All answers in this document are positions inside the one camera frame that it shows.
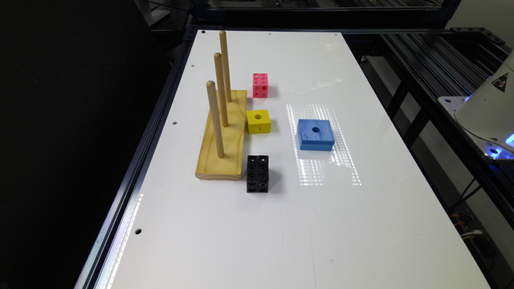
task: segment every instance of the wooden base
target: wooden base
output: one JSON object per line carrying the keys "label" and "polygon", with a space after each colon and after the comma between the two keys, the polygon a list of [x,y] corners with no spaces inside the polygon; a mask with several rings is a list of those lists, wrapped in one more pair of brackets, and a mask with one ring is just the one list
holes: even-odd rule
{"label": "wooden base", "polygon": [[243,166],[244,128],[247,114],[247,91],[232,91],[232,101],[226,104],[228,127],[222,126],[225,157],[216,153],[216,141],[212,119],[207,117],[206,131],[203,133],[202,148],[198,156],[195,176],[201,180],[241,179]]}

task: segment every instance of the pink block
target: pink block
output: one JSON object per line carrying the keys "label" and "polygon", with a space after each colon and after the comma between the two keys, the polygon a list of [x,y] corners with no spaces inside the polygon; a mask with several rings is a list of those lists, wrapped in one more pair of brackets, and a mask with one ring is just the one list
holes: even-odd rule
{"label": "pink block", "polygon": [[267,98],[267,73],[254,73],[254,98]]}

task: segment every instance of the blue square block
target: blue square block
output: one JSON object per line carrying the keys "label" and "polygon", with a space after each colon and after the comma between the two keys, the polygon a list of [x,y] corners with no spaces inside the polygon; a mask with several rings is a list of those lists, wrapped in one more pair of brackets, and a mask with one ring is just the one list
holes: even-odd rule
{"label": "blue square block", "polygon": [[301,150],[331,151],[335,140],[328,120],[298,120]]}

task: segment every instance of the black background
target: black background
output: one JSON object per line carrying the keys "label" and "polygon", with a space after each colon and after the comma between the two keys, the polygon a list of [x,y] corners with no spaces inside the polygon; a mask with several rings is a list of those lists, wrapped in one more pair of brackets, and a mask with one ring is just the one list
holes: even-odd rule
{"label": "black background", "polygon": [[168,72],[134,1],[2,2],[0,284],[75,285]]}

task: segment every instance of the wooden dowel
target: wooden dowel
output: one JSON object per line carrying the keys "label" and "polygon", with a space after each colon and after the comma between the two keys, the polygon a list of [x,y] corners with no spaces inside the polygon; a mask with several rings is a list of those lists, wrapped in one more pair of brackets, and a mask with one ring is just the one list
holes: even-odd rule
{"label": "wooden dowel", "polygon": [[225,86],[223,84],[223,65],[222,55],[218,52],[214,53],[214,65],[216,66],[216,82],[218,85],[219,108],[222,111],[222,126],[228,126],[228,117],[226,115]]}
{"label": "wooden dowel", "polygon": [[219,42],[222,46],[223,79],[225,80],[226,101],[232,101],[232,90],[230,89],[230,70],[228,68],[228,48],[226,47],[226,32],[219,31]]}
{"label": "wooden dowel", "polygon": [[214,138],[216,140],[216,150],[218,151],[218,157],[222,158],[225,156],[223,151],[223,138],[222,138],[222,127],[219,123],[219,112],[218,112],[218,98],[216,97],[216,87],[214,81],[207,81],[207,95],[209,96],[210,106],[210,118],[212,120],[212,127],[214,130]]}

